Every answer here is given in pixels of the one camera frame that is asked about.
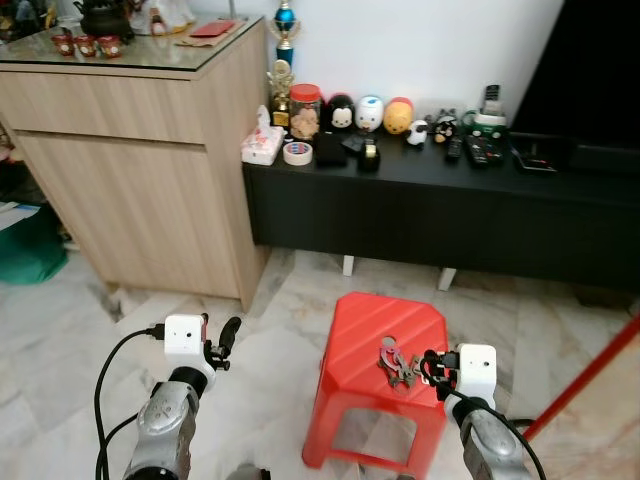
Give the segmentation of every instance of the green bag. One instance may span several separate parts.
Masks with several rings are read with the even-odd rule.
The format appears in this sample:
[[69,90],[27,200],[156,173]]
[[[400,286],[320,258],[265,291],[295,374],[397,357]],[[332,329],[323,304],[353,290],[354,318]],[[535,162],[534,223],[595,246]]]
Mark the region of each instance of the green bag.
[[49,280],[67,263],[49,206],[0,231],[0,281],[16,285]]

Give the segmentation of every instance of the cable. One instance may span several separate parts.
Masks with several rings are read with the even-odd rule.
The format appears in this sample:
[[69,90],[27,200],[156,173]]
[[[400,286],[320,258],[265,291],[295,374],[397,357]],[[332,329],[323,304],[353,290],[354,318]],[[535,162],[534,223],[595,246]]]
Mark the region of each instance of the cable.
[[108,463],[108,461],[109,461],[108,457],[107,457],[107,447],[109,446],[109,442],[115,436],[116,433],[118,433],[124,427],[129,425],[136,418],[138,418],[138,414],[137,413],[131,415],[124,422],[120,423],[117,427],[115,427],[113,430],[111,430],[109,432],[109,435],[107,435],[107,437],[105,438],[105,440],[104,440],[105,448],[101,448],[100,449],[100,453],[98,453],[98,458],[96,459],[96,480],[101,480],[100,474],[101,474],[101,470],[103,468],[103,464],[106,465]]
[[438,380],[433,378],[431,375],[429,375],[429,373],[427,373],[427,370],[424,368],[425,363],[427,363],[426,359],[422,359],[420,361],[420,371],[421,371],[422,375],[424,375],[424,377],[427,380],[429,380],[429,383],[432,386],[440,387],[440,388],[444,389],[447,393],[453,395],[454,397],[458,397],[461,400],[469,402],[474,407],[479,408],[481,410],[484,410],[485,412],[489,412],[491,415],[493,415],[495,418],[497,418],[498,421],[500,421],[500,423],[502,423],[505,427],[507,427],[509,429],[509,431],[516,436],[516,438],[520,441],[522,446],[525,448],[525,450],[527,451],[527,453],[531,457],[531,460],[533,460],[534,465],[536,466],[536,471],[538,472],[538,476],[540,477],[540,480],[547,480],[547,476],[544,474],[544,469],[542,468],[542,464],[540,463],[540,460],[538,459],[538,456],[536,455],[536,453],[533,451],[533,448],[531,448],[531,445],[529,445],[529,442],[527,442],[527,439],[522,436],[522,434],[518,431],[518,429],[516,427],[514,427],[513,425],[511,425],[511,423],[509,423],[509,420],[507,420],[504,417],[504,415],[499,414],[498,412],[496,412],[491,407],[487,407],[486,405],[483,405],[482,403],[477,402],[474,399],[467,397],[464,393],[460,393],[460,392],[454,390],[453,388],[451,388],[446,383],[439,382]]
[[[118,344],[113,348],[113,350],[111,350],[111,353],[109,354],[109,356],[107,357],[107,360],[104,362],[104,365],[102,366],[102,370],[100,370],[100,375],[98,376],[98,382],[96,383],[96,390],[93,394],[93,411],[96,417],[96,428],[98,430],[98,442],[100,444],[101,451],[102,450],[106,451],[106,448],[107,448],[106,438],[104,436],[104,425],[102,424],[102,413],[100,411],[100,392],[102,391],[102,382],[104,382],[104,377],[107,374],[107,369],[109,368],[109,365],[111,365],[111,361],[113,360],[113,357],[115,357],[116,353],[118,353],[118,350],[120,350],[120,348],[129,340],[131,340],[134,337],[138,337],[140,335],[152,335],[154,338],[158,338],[158,337],[164,338],[164,324],[158,324],[152,328],[138,330],[124,337],[122,340],[118,342]],[[104,478],[108,480],[109,479],[109,462],[107,461],[103,462],[101,470],[104,475]]]

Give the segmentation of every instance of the red plastic stool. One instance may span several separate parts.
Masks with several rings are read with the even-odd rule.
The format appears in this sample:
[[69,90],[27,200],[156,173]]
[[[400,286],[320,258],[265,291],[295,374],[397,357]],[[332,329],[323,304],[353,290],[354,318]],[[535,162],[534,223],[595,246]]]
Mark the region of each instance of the red plastic stool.
[[[311,424],[302,450],[307,466],[327,456],[426,478],[446,418],[436,390],[419,378],[411,390],[394,390],[377,365],[384,337],[393,337],[407,362],[425,350],[447,351],[445,319],[426,303],[350,293],[338,300],[322,363]],[[351,408],[382,410],[417,426],[407,464],[331,448],[342,415]]]

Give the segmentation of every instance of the white leg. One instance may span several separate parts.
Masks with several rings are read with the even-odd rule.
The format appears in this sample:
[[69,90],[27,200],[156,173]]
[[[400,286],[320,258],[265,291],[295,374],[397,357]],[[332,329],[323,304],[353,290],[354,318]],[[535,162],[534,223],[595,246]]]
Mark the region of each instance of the white leg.
[[342,261],[342,274],[345,277],[350,277],[353,273],[353,256],[345,255]]
[[446,292],[453,282],[453,277],[456,276],[457,270],[455,268],[443,268],[438,279],[438,290]]

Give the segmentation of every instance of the television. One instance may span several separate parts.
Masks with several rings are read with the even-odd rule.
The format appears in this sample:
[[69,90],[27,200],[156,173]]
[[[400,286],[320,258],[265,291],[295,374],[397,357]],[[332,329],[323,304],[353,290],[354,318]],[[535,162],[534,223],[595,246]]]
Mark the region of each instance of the television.
[[565,0],[512,123],[515,137],[562,144],[569,168],[640,173],[635,4]]

